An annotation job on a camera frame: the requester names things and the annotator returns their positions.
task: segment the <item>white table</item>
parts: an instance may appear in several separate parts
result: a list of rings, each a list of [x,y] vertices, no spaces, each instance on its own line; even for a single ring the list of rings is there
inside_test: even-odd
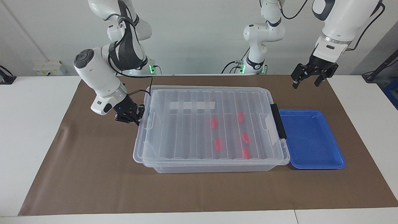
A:
[[[13,85],[0,86],[0,216],[7,216],[0,223],[398,223],[398,208],[14,217],[79,81],[80,77],[18,77]],[[376,84],[362,77],[335,76],[329,82],[398,198],[398,111]]]

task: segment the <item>brown mat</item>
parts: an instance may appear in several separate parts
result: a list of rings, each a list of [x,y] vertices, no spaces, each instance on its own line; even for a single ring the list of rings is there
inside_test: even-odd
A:
[[[131,91],[149,84],[121,80]],[[137,127],[115,122],[114,112],[93,113],[95,93],[81,82],[19,215],[397,207],[329,83],[313,82],[295,90],[290,76],[154,78],[164,85],[259,86],[280,109],[321,110],[346,160],[343,170],[158,174],[132,159]]]

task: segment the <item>blue tray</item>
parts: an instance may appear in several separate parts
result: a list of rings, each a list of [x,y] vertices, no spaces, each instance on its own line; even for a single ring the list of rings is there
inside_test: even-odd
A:
[[[319,110],[279,110],[290,161],[298,169],[342,169],[345,161]]]

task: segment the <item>transparent plastic container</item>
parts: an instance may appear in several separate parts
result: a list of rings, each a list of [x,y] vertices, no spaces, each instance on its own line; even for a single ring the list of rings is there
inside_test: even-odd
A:
[[[290,161],[266,89],[152,86],[144,103],[133,157],[158,173],[268,171]]]

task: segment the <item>black latch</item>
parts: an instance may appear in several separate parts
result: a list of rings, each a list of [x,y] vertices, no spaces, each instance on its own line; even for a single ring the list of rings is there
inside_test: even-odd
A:
[[[283,127],[282,123],[282,118],[281,115],[279,114],[278,105],[271,104],[271,111],[272,111],[272,116],[274,117],[275,120],[275,125],[278,131],[279,138],[287,139],[285,128]]]

